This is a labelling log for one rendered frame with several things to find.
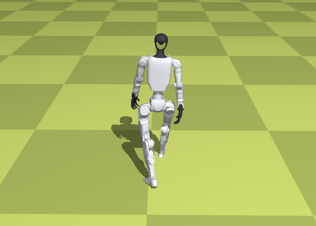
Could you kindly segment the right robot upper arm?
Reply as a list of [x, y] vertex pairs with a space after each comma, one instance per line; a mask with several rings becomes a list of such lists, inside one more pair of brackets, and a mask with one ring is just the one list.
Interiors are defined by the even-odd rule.
[[175, 81], [174, 81], [174, 87], [175, 89], [181, 89], [182, 88], [182, 66], [181, 62], [179, 59], [171, 58], [172, 60], [172, 66], [175, 68], [174, 70], [174, 76], [175, 76]]

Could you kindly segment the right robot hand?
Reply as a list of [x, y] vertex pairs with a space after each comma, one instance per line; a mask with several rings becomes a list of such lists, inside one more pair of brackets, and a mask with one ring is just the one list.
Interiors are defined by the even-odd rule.
[[174, 122], [174, 124], [178, 124], [180, 122], [180, 118], [182, 117], [182, 112], [183, 112], [183, 105], [182, 104], [179, 104], [179, 107], [178, 107], [178, 110], [179, 110], [179, 114], [176, 118], [178, 118], [177, 121]]

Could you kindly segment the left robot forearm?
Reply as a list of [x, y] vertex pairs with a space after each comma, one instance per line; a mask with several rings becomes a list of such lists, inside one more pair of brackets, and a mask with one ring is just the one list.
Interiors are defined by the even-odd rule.
[[139, 90], [140, 90], [140, 86], [141, 86], [141, 82], [136, 82], [136, 78], [137, 78], [137, 75], [135, 76], [135, 79], [134, 79], [134, 86], [133, 86], [133, 92], [132, 94], [134, 93], [135, 94], [135, 97], [139, 95]]

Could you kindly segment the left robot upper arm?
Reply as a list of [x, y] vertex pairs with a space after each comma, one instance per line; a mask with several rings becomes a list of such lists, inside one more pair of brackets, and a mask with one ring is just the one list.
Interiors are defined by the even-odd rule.
[[136, 82], [143, 82], [144, 80], [144, 71], [145, 71], [145, 66], [147, 65], [149, 56], [141, 56], [138, 62], [137, 66], [137, 78]]

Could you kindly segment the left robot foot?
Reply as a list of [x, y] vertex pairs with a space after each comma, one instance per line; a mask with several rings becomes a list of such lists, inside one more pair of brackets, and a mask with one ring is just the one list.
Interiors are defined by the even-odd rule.
[[149, 183], [151, 186], [158, 186], [158, 181], [157, 179], [150, 180], [149, 177], [144, 177], [144, 182]]

